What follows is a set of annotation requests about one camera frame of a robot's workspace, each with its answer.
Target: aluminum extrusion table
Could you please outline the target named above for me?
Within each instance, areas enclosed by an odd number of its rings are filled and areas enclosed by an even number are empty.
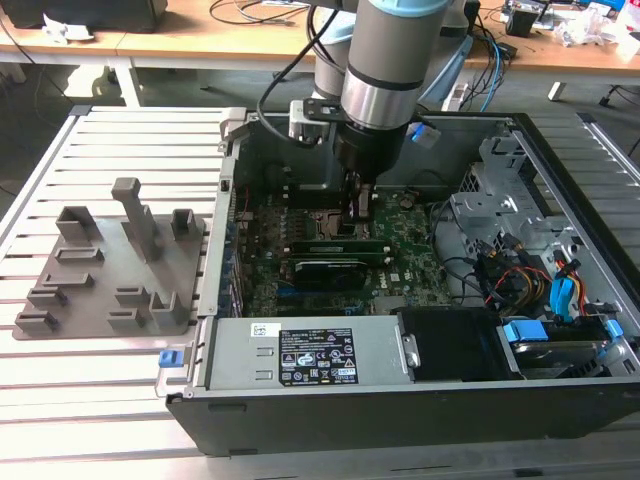
[[[154,213],[191,208],[210,218],[225,116],[223,109],[120,107],[71,116],[5,216],[0,225],[0,478],[495,479],[540,473],[545,478],[636,478],[637,416],[577,440],[206,458],[154,389],[158,352],[192,340],[196,327],[179,337],[14,340],[15,314],[55,243],[55,217],[63,205],[121,215],[121,205],[110,196],[111,183],[117,176],[135,175],[143,184],[140,197]],[[608,154],[604,140],[593,139],[594,124],[577,118],[536,121],[637,263],[637,171]],[[192,311],[199,288],[198,283]],[[339,428],[339,416],[334,412],[327,421],[333,418]]]

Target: power supply label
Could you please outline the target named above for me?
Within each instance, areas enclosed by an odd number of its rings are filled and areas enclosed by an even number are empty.
[[[280,330],[279,380],[285,387],[358,383],[350,328]]]

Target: blue connector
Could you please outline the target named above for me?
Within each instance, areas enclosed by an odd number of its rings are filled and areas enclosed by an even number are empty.
[[[509,343],[546,342],[549,340],[540,320],[511,320],[503,328]]]
[[[160,368],[180,368],[184,366],[184,352],[182,350],[162,350],[158,359]]]
[[[622,327],[617,320],[607,320],[607,323],[605,323],[605,327],[609,331],[609,335],[611,335],[611,340],[615,340],[616,338],[624,335]]]
[[[564,323],[573,322],[569,315],[569,304],[573,297],[574,283],[567,277],[556,278],[551,284],[549,306],[551,311],[562,318]]]

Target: white label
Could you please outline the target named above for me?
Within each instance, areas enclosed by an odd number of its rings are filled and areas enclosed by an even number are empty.
[[[279,323],[252,323],[252,337],[277,337],[280,335]]]

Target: blue cable on desk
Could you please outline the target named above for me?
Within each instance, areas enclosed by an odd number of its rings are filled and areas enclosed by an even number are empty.
[[[485,98],[484,104],[480,109],[481,112],[484,112],[489,106],[489,103],[491,103],[491,100],[493,100],[493,95],[496,93],[496,84],[498,83],[498,74],[500,73],[500,49],[498,48],[498,45],[496,45],[496,42],[494,42],[490,38],[487,38],[487,37],[484,37],[484,38],[491,43],[491,45],[493,46],[493,49],[496,52],[496,69],[493,72],[493,79],[491,80],[491,88],[489,88],[489,93],[487,94],[487,98]]]

